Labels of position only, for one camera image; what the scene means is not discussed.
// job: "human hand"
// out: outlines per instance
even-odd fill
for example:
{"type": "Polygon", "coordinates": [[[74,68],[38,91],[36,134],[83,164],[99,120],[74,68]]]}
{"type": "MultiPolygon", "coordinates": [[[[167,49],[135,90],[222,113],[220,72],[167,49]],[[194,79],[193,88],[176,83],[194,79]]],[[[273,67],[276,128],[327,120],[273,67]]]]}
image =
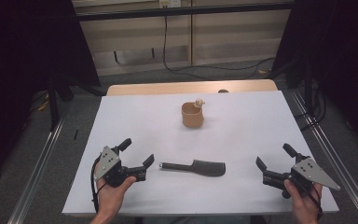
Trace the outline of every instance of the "human hand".
{"type": "MultiPolygon", "coordinates": [[[[300,195],[296,185],[289,179],[284,180],[284,186],[292,196],[292,210],[295,222],[298,224],[318,223],[318,207],[312,199],[307,194],[300,195]]],[[[322,185],[314,183],[313,187],[310,190],[310,194],[314,199],[320,200],[322,198],[322,185]]]]}
{"type": "Polygon", "coordinates": [[[91,223],[109,223],[120,210],[121,205],[123,204],[124,194],[127,189],[136,181],[134,176],[129,176],[124,182],[113,188],[112,186],[106,184],[106,181],[101,178],[97,181],[98,198],[99,198],[99,211],[97,216],[92,220],[91,223]]]}

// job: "cable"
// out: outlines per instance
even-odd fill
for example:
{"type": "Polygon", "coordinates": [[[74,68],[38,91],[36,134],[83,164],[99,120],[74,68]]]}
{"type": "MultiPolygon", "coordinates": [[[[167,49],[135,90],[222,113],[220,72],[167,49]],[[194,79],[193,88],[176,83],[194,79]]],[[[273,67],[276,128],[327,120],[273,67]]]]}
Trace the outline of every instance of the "cable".
{"type": "Polygon", "coordinates": [[[321,196],[319,195],[318,190],[316,190],[316,188],[314,186],[312,186],[314,188],[316,194],[318,195],[319,201],[316,201],[316,199],[312,196],[312,194],[308,190],[306,190],[304,188],[304,186],[302,186],[295,178],[290,177],[289,180],[292,181],[292,183],[294,183],[297,187],[300,187],[303,190],[303,192],[305,192],[308,195],[308,197],[310,197],[310,199],[313,201],[313,203],[315,203],[315,205],[318,209],[318,217],[317,218],[318,218],[318,220],[321,219],[322,215],[324,214],[324,210],[321,207],[321,199],[320,199],[321,196]]]}
{"type": "Polygon", "coordinates": [[[100,190],[101,190],[106,184],[107,184],[107,182],[104,183],[104,184],[97,190],[97,194],[100,192],[100,190]]]}
{"type": "Polygon", "coordinates": [[[98,213],[98,210],[100,209],[100,205],[98,203],[98,192],[100,191],[100,189],[98,189],[97,192],[95,192],[95,187],[94,187],[94,171],[95,171],[95,166],[97,165],[98,161],[100,161],[100,157],[98,157],[95,162],[92,164],[92,168],[91,168],[91,190],[92,190],[92,201],[94,202],[94,208],[95,208],[95,212],[98,213]]]}
{"type": "Polygon", "coordinates": [[[212,66],[212,65],[195,65],[195,66],[186,66],[186,67],[178,68],[178,69],[171,69],[171,68],[168,67],[168,65],[166,63],[166,57],[165,57],[165,50],[166,50],[166,45],[167,45],[167,30],[168,30],[167,16],[165,16],[164,19],[165,19],[165,32],[164,32],[164,47],[163,47],[163,51],[162,51],[162,62],[164,64],[164,67],[168,71],[170,71],[172,73],[175,73],[175,74],[178,74],[178,75],[186,75],[186,76],[191,76],[191,77],[197,77],[197,78],[201,78],[201,79],[211,80],[211,79],[209,79],[207,77],[200,77],[200,76],[189,74],[189,73],[179,73],[179,72],[183,71],[183,70],[186,70],[186,69],[190,69],[190,68],[212,68],[212,69],[221,69],[221,70],[228,70],[228,71],[240,71],[240,70],[246,70],[246,69],[250,69],[250,68],[255,67],[255,71],[250,76],[244,78],[244,79],[247,79],[247,78],[252,77],[252,76],[255,75],[255,73],[257,71],[257,68],[261,63],[264,63],[264,62],[267,62],[267,61],[275,59],[274,57],[267,58],[267,59],[264,59],[264,60],[260,61],[259,63],[254,64],[254,65],[250,65],[250,66],[246,66],[246,67],[240,67],[240,68],[226,68],[226,67],[219,67],[219,66],[212,66]]]}
{"type": "Polygon", "coordinates": [[[264,77],[263,79],[275,79],[276,77],[284,74],[284,71],[286,71],[286,69],[291,68],[292,66],[294,66],[297,63],[301,63],[301,60],[299,60],[297,58],[297,56],[295,55],[294,59],[292,61],[290,61],[289,63],[285,63],[283,66],[281,66],[280,68],[276,69],[275,71],[271,72],[270,74],[268,74],[266,77],[264,77]]]}
{"type": "Polygon", "coordinates": [[[318,112],[316,112],[316,118],[319,118],[319,115],[321,114],[322,112],[322,107],[321,107],[321,102],[319,101],[319,92],[320,92],[320,89],[318,88],[316,90],[316,94],[315,96],[313,97],[313,102],[314,104],[312,105],[312,111],[313,111],[313,114],[315,114],[315,110],[317,109],[318,112]]]}
{"type": "MultiPolygon", "coordinates": [[[[326,107],[327,107],[327,102],[326,102],[326,100],[325,100],[324,92],[321,91],[321,93],[322,93],[322,98],[323,98],[323,100],[324,100],[324,109],[323,109],[322,116],[319,118],[320,113],[318,113],[318,115],[314,118],[314,120],[311,121],[310,124],[308,124],[307,126],[305,126],[305,127],[303,127],[303,128],[300,129],[301,132],[304,131],[304,130],[307,130],[308,128],[310,128],[310,127],[313,126],[313,125],[319,124],[319,123],[324,119],[325,114],[326,114],[326,110],[327,110],[327,109],[326,109],[326,107]]],[[[322,108],[321,108],[320,103],[319,103],[319,97],[318,97],[318,105],[319,105],[319,107],[320,107],[320,111],[319,111],[319,112],[321,112],[321,111],[322,111],[322,108]]]]}

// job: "white table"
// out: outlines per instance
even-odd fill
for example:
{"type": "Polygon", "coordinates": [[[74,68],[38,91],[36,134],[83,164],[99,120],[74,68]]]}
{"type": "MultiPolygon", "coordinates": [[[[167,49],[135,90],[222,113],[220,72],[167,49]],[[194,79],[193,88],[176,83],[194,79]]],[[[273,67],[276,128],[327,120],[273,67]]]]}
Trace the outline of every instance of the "white table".
{"type": "MultiPolygon", "coordinates": [[[[72,189],[62,212],[93,216],[90,169],[104,146],[126,138],[132,144],[120,153],[122,164],[139,166],[150,155],[155,163],[145,182],[128,190],[124,216],[256,215],[291,211],[281,190],[262,184],[255,165],[259,156],[271,171],[289,172],[295,160],[282,149],[289,143],[310,155],[296,121],[280,91],[117,95],[102,99],[72,189]],[[199,129],[182,124],[181,105],[203,99],[205,121],[199,129]],[[220,177],[161,171],[162,161],[191,164],[196,160],[223,161],[220,177]]],[[[338,211],[324,188],[322,208],[338,211]]]]}

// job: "power outlet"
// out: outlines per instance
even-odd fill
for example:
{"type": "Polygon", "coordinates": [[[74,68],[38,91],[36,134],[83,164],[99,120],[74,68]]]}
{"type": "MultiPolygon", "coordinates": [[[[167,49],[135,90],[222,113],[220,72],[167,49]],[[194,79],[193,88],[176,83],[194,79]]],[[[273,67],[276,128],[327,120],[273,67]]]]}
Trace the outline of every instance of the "power outlet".
{"type": "Polygon", "coordinates": [[[181,0],[171,0],[170,7],[181,7],[181,0]]]}
{"type": "Polygon", "coordinates": [[[170,6],[170,0],[159,0],[159,7],[169,7],[170,6]]]}

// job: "brown cup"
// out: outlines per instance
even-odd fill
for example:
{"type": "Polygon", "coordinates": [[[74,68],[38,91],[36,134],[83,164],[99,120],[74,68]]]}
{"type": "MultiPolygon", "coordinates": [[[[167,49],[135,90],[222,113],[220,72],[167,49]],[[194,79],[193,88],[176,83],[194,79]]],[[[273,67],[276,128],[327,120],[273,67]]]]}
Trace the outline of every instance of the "brown cup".
{"type": "Polygon", "coordinates": [[[187,128],[199,128],[203,123],[202,107],[196,108],[194,102],[182,105],[183,124],[187,128]]]}

